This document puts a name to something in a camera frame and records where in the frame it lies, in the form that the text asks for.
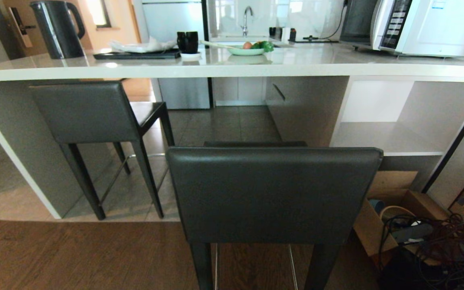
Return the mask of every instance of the white tile backsplash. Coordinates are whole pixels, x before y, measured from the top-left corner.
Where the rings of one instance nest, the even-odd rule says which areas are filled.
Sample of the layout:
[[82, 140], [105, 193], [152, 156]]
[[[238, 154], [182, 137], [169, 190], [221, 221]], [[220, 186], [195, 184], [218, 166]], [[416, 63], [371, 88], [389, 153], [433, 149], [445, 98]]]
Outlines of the white tile backsplash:
[[209, 18], [212, 37], [242, 35], [247, 6], [254, 12], [254, 16], [247, 15], [248, 35], [268, 36], [269, 27], [291, 27], [301, 40], [309, 35], [333, 34], [340, 22], [343, 0], [216, 0], [209, 4], [209, 11], [215, 13]]

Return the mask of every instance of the black cup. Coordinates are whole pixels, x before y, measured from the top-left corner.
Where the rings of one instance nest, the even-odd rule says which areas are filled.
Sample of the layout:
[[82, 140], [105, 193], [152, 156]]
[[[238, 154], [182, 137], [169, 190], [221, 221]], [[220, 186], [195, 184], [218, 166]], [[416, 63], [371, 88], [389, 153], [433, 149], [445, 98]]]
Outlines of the black cup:
[[269, 37], [271, 38], [275, 38], [275, 33], [277, 31], [277, 28], [276, 27], [270, 27], [269, 28]]
[[198, 52], [198, 31], [177, 32], [176, 42], [182, 53], [195, 54]]

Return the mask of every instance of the open shelf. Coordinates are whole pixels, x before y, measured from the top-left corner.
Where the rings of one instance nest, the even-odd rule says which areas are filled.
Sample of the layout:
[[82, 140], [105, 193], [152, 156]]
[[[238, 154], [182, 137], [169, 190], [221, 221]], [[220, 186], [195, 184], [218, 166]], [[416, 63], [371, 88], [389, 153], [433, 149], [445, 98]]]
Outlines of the open shelf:
[[442, 148], [396, 122], [342, 122], [331, 147], [377, 147], [385, 156], [443, 155]]

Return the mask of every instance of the microwave control panel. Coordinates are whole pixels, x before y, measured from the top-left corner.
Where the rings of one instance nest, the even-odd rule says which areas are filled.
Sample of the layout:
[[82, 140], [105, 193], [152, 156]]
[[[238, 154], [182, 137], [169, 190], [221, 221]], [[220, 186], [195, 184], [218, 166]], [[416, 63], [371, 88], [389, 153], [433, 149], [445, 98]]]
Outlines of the microwave control panel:
[[381, 46], [395, 49], [411, 7], [411, 0], [395, 0]]

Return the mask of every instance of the small white saucer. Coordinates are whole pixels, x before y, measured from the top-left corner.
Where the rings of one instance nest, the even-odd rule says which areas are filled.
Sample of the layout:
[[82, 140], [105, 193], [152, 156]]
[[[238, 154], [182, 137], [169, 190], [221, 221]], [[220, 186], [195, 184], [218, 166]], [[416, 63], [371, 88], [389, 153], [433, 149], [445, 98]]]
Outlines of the small white saucer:
[[200, 60], [200, 52], [197, 53], [181, 53], [180, 56], [182, 57], [183, 61], [196, 61]]

